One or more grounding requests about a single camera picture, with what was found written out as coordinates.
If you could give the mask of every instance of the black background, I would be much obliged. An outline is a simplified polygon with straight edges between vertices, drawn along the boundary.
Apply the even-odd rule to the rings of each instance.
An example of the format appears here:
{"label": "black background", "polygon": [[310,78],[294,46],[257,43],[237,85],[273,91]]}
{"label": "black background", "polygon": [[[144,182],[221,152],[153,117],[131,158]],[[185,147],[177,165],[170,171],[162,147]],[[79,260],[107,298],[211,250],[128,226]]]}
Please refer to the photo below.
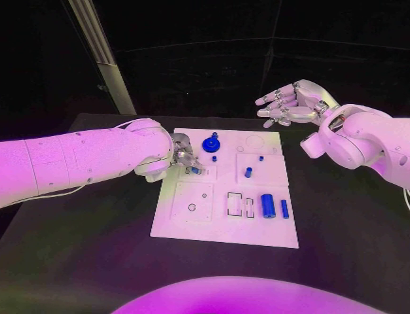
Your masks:
{"label": "black background", "polygon": [[[410,1],[94,4],[138,114],[252,118],[252,100],[309,79],[342,104],[410,116]],[[117,113],[65,7],[0,3],[0,140]]]}

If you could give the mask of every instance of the dark table surface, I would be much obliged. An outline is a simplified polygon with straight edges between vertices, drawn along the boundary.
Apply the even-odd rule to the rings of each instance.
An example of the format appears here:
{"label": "dark table surface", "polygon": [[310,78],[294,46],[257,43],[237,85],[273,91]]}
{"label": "dark table surface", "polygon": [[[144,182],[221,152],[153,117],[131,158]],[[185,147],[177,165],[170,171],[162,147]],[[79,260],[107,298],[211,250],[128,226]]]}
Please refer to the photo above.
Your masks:
{"label": "dark table surface", "polygon": [[[264,130],[263,120],[153,118],[169,132]],[[81,114],[71,131],[131,119]],[[314,129],[270,129],[283,142],[299,249],[150,237],[160,182],[131,173],[23,204],[0,240],[0,313],[108,313],[164,285],[221,275],[290,281],[410,313],[401,188],[365,167],[309,159],[299,142]]]}

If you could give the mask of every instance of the robotic hand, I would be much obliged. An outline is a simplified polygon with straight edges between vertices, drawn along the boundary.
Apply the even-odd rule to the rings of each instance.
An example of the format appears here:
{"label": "robotic hand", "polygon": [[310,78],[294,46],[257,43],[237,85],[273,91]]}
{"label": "robotic hand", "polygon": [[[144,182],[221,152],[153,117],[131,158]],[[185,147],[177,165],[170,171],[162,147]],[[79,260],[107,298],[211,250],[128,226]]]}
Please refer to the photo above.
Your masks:
{"label": "robotic hand", "polygon": [[410,190],[410,118],[392,118],[361,105],[340,106],[327,91],[309,80],[278,88],[257,105],[270,103],[257,115],[275,122],[312,122],[319,131],[300,146],[309,157],[326,153],[345,168],[368,166],[392,184]]}
{"label": "robotic hand", "polygon": [[202,168],[189,137],[169,135],[149,118],[111,129],[0,142],[0,207],[50,197],[39,195],[82,188],[131,170],[154,182],[173,164]]}

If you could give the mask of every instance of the white board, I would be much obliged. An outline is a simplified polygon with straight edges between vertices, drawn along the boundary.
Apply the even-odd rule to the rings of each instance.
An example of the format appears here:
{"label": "white board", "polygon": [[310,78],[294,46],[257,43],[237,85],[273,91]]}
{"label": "white board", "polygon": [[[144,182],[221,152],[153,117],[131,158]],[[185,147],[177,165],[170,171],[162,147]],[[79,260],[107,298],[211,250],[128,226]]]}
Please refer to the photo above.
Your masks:
{"label": "white board", "polygon": [[[202,149],[218,133],[221,148]],[[288,178],[277,132],[174,129],[190,138],[192,151],[203,164],[196,175],[185,167],[167,169],[151,226],[151,237],[169,237],[299,248]],[[247,167],[251,177],[244,176]],[[261,195],[274,198],[275,217],[264,218]],[[288,219],[280,201],[287,201]]]}

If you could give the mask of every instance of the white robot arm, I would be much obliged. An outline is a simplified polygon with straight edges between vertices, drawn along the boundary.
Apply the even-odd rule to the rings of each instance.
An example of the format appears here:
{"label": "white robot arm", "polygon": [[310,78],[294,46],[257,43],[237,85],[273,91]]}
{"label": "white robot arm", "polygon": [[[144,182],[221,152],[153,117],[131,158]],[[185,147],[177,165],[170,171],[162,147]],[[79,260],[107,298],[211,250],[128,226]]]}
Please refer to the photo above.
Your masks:
{"label": "white robot arm", "polygon": [[288,126],[312,122],[319,131],[300,143],[309,157],[326,153],[345,168],[368,166],[387,181],[410,190],[410,118],[392,118],[361,105],[340,106],[309,80],[278,88],[255,104],[268,103],[257,115]]}
{"label": "white robot arm", "polygon": [[202,168],[189,137],[169,135],[151,119],[111,129],[0,142],[0,207],[131,170],[154,182],[166,177],[172,164]]}

